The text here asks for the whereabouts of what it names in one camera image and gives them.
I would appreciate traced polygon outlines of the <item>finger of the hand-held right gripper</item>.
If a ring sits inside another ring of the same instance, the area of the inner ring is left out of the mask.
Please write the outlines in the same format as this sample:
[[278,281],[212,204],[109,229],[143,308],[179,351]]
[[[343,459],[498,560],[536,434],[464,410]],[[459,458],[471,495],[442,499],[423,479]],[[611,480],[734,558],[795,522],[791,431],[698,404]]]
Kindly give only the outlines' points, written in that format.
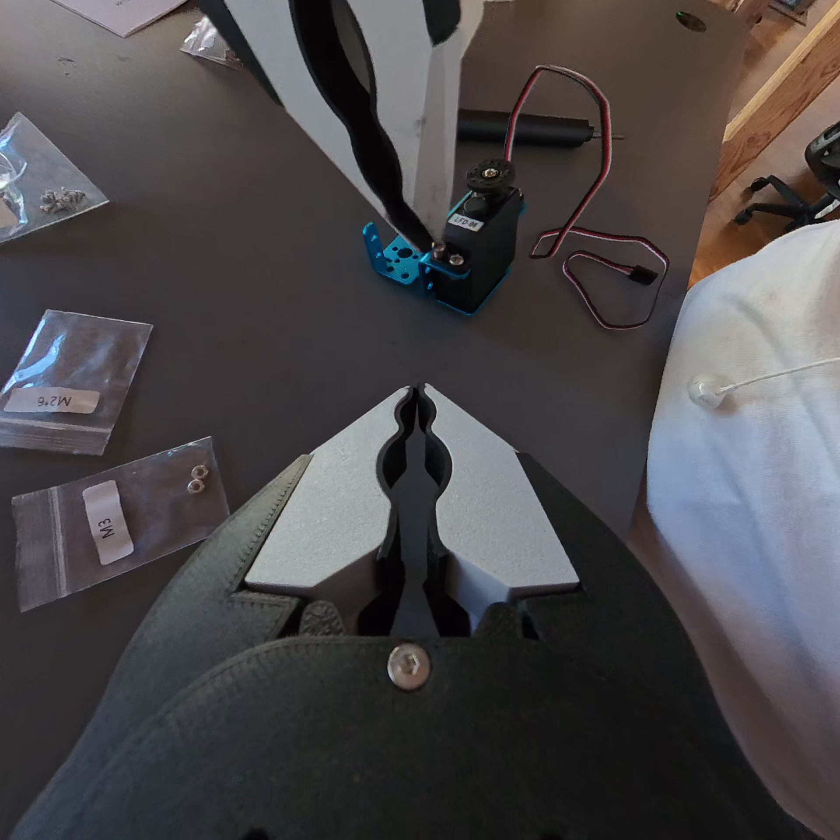
[[423,2],[358,2],[377,112],[402,165],[406,202],[432,243],[443,237],[453,188],[462,60],[485,11],[481,1],[459,4],[455,32],[433,45]]
[[403,168],[377,112],[364,37],[366,85],[345,52],[333,2],[225,5],[289,115],[401,234],[430,245],[432,235],[403,194]]

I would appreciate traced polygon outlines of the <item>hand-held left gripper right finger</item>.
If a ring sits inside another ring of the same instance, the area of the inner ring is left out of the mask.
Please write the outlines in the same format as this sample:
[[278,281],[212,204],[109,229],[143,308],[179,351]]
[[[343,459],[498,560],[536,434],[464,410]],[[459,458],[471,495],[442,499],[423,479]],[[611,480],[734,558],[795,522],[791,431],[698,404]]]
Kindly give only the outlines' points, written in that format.
[[420,385],[425,468],[437,485],[423,583],[440,634],[487,609],[580,585],[519,452],[441,391]]

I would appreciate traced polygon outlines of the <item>dark grey desk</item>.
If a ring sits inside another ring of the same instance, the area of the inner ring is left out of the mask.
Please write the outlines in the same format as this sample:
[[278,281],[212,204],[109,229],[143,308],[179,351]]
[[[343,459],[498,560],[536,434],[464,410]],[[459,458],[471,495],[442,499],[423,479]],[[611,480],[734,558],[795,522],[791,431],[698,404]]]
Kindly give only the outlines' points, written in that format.
[[[685,10],[707,31],[676,21]],[[213,437],[232,510],[402,385],[428,382],[625,536],[658,375],[695,258],[749,29],[709,2],[487,7],[463,99],[509,110],[535,65],[604,90],[617,145],[582,218],[669,258],[651,322],[597,327],[530,260],[592,182],[596,143],[516,154],[515,266],[471,318],[371,269],[378,216],[243,70],[180,50],[188,8],[126,39],[52,2],[2,2],[2,125],[21,112],[110,203],[2,247],[2,382],[47,309],[147,322],[102,457],[2,449],[2,838],[87,725],[187,549],[18,610],[11,500]]]

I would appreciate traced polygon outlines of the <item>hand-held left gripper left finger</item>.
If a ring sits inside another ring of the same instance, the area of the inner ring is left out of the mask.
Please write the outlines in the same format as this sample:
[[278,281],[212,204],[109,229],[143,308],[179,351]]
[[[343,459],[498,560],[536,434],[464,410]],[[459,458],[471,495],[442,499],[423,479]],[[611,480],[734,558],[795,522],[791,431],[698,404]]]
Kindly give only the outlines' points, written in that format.
[[334,605],[352,634],[389,635],[405,584],[392,499],[417,390],[404,386],[315,448],[245,575],[251,591]]

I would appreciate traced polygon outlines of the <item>black screwdriver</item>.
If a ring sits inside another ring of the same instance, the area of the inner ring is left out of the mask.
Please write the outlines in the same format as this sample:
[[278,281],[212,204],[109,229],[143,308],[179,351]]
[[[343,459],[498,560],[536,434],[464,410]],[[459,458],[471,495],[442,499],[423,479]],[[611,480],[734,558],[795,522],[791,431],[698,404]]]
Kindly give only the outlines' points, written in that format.
[[[509,114],[502,111],[461,109],[458,112],[458,142],[504,145]],[[517,122],[514,144],[545,148],[578,149],[600,139],[602,132],[585,119],[559,118],[522,113]]]

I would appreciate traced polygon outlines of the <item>clear plastic screw bag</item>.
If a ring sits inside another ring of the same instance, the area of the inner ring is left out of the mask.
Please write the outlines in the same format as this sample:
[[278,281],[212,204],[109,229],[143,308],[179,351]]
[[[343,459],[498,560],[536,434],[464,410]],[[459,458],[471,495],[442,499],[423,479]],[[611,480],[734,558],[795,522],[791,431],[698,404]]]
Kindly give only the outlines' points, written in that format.
[[2,389],[1,446],[103,455],[152,330],[46,310]]
[[108,198],[21,112],[1,132],[1,243],[107,205]]
[[190,34],[182,42],[180,51],[195,58],[209,60],[223,67],[240,68],[243,66],[207,16],[203,16],[195,24]]
[[229,515],[212,437],[12,499],[21,613],[210,536]]

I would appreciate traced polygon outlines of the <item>instruction booklet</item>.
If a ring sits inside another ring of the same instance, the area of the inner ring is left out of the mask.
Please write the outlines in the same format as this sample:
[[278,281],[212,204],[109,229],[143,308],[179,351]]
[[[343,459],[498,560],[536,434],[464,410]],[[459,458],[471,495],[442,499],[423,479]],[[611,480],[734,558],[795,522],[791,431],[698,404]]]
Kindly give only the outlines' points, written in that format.
[[55,3],[125,37],[176,10],[186,1],[55,1]]

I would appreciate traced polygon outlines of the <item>black office chair base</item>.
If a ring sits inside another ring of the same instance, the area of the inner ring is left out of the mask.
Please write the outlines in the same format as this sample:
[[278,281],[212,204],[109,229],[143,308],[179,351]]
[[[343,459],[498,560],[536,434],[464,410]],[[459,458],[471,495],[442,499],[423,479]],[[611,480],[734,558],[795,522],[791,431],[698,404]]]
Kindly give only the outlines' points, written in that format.
[[784,217],[789,219],[785,233],[824,223],[839,208],[839,122],[814,138],[805,149],[804,157],[808,169],[824,190],[818,201],[808,203],[775,175],[762,176],[749,185],[749,192],[755,194],[771,186],[783,199],[782,203],[751,203],[732,222],[743,226],[756,213]]

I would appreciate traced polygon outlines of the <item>small black servo horn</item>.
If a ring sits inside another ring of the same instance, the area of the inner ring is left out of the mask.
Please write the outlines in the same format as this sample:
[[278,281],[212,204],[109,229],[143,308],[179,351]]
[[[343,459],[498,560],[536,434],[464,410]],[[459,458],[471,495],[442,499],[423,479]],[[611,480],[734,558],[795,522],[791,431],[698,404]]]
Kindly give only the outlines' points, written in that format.
[[510,161],[491,159],[472,166],[465,175],[467,188],[489,202],[507,198],[515,186],[516,168]]

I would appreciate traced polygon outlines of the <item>person's white top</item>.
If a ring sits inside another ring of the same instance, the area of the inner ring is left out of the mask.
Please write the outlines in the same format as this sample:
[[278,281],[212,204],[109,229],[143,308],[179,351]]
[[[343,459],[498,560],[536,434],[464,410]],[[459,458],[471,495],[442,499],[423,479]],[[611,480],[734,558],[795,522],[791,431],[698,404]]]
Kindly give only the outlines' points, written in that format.
[[821,838],[839,806],[839,223],[687,294],[630,541],[775,800]]

